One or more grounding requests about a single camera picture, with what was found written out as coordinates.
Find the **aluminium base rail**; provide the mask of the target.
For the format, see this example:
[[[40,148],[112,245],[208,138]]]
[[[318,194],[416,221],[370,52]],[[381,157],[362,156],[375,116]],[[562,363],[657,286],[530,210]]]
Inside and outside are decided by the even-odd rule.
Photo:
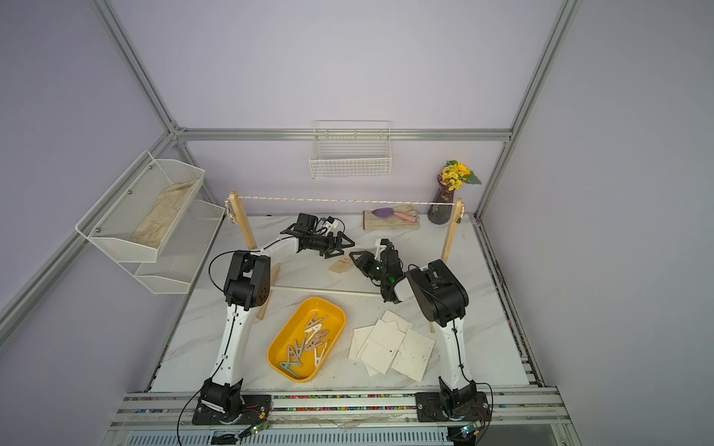
[[[441,418],[437,401],[414,390],[247,392],[234,424],[198,422],[187,392],[130,393],[105,445],[578,445],[556,388],[495,388],[477,409]]]

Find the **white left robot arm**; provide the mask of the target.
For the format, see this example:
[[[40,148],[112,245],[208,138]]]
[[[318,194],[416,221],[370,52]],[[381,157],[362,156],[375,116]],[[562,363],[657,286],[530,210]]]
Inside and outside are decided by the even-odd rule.
[[[300,213],[275,241],[262,248],[227,253],[231,261],[219,287],[227,305],[226,325],[216,365],[197,392],[195,425],[232,425],[245,420],[248,408],[241,395],[245,352],[253,319],[271,292],[271,267],[305,250],[325,259],[344,255],[355,242],[343,227],[335,217],[320,225],[318,217]]]

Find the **purple pink handled tool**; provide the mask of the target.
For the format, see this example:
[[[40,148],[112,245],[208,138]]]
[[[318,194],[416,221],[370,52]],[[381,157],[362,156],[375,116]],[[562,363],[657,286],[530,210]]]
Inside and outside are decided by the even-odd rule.
[[[404,213],[404,212],[396,211],[391,207],[383,207],[383,208],[376,209],[372,212],[372,214],[375,217],[379,217],[380,219],[386,219],[387,217],[397,217],[398,219],[401,219],[402,221],[406,221],[409,223],[417,222],[416,216],[412,216],[412,215]]]

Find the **pink clothespin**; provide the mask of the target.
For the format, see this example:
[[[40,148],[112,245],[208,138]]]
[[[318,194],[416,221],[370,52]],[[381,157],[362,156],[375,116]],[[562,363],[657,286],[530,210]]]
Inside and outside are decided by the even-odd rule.
[[[303,352],[307,353],[307,352],[313,351],[315,349],[320,349],[320,348],[325,347],[328,344],[329,344],[328,339],[319,339],[317,341],[311,340],[311,341],[305,343],[305,345],[303,346]]]
[[[323,320],[326,318],[327,318],[327,316],[325,316],[323,318],[318,318],[316,313],[312,314],[310,321],[308,321],[308,323],[305,326],[305,330],[312,329],[312,327],[314,327],[315,325],[320,325],[323,322]]]
[[[312,344],[320,344],[329,335],[329,330],[321,330],[309,342]]]
[[[289,346],[286,351],[286,360],[290,366],[302,367],[303,363],[301,360],[302,354],[295,350],[292,346]]]

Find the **dark vase with yellow flowers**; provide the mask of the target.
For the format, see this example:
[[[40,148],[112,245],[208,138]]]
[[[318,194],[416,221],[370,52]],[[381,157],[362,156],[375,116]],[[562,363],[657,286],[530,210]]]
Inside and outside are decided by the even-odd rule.
[[[429,206],[427,217],[435,225],[448,223],[455,193],[464,185],[481,185],[481,180],[463,163],[457,160],[446,162],[437,175],[438,189]]]

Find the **beige cloth in basket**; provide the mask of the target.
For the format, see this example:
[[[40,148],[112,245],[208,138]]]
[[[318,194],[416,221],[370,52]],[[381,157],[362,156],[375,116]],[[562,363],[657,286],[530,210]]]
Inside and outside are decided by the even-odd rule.
[[[149,214],[132,233],[130,241],[158,248],[196,184],[196,180],[175,183],[160,193]]]

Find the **teal clothespin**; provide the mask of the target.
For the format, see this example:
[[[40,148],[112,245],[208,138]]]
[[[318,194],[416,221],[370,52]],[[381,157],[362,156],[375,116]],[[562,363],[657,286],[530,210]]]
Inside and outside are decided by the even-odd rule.
[[[301,380],[301,376],[299,375],[301,368],[300,362],[279,362],[279,367],[286,375],[296,380]]]

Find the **wooden clothesline rack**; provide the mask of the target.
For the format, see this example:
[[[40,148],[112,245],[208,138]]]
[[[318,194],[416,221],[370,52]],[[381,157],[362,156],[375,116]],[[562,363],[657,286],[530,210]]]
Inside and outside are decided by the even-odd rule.
[[[245,208],[243,206],[243,198],[236,191],[233,191],[229,195],[229,199],[227,200],[227,214],[230,221],[238,224],[238,226],[241,228],[241,231],[247,238],[248,248],[258,248],[255,244],[255,240],[253,239],[250,225],[247,222],[247,214],[245,213]],[[447,230],[446,240],[444,241],[444,247],[442,250],[442,256],[440,257],[440,260],[442,260],[444,263],[446,263],[446,258],[448,258],[448,255],[450,254],[451,246],[453,245],[453,241],[455,238],[456,225],[457,223],[459,223],[461,217],[463,217],[463,202],[454,202],[453,206],[451,207],[449,229]],[[350,253],[347,251],[348,249],[345,250],[344,255],[348,255]]]

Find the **white mesh shelf basket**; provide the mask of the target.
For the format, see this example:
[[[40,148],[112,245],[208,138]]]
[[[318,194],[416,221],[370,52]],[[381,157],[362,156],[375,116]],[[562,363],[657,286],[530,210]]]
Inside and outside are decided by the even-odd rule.
[[[206,172],[143,152],[75,230],[154,295],[186,295],[223,221]]]

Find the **white clothespin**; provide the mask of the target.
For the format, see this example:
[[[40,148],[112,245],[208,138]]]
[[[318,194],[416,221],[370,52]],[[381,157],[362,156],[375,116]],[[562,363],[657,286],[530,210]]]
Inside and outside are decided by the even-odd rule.
[[[313,363],[316,368],[319,368],[323,358],[325,356],[325,353],[327,352],[327,348],[329,346],[329,341],[322,342],[321,344],[317,345],[313,349]]]
[[[322,330],[322,325],[315,325],[312,329],[304,331],[303,342],[309,342],[317,333]]]

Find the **yellow plastic tray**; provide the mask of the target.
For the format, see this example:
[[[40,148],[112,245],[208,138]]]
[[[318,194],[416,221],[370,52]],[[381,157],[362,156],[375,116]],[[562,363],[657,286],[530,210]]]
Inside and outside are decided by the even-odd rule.
[[[307,383],[316,377],[346,325],[342,308],[321,297],[309,297],[275,336],[266,361],[288,380]]]

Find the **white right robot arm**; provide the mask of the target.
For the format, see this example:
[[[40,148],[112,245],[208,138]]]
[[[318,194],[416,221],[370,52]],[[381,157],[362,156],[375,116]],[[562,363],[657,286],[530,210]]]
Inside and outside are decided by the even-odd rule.
[[[492,395],[479,390],[468,368],[464,319],[469,296],[455,274],[440,260],[424,267],[403,269],[393,243],[377,242],[374,253],[349,253],[353,265],[379,288],[384,301],[400,303],[416,299],[423,316],[438,326],[441,373],[439,389],[415,394],[420,422],[465,421],[485,426],[492,419]]]

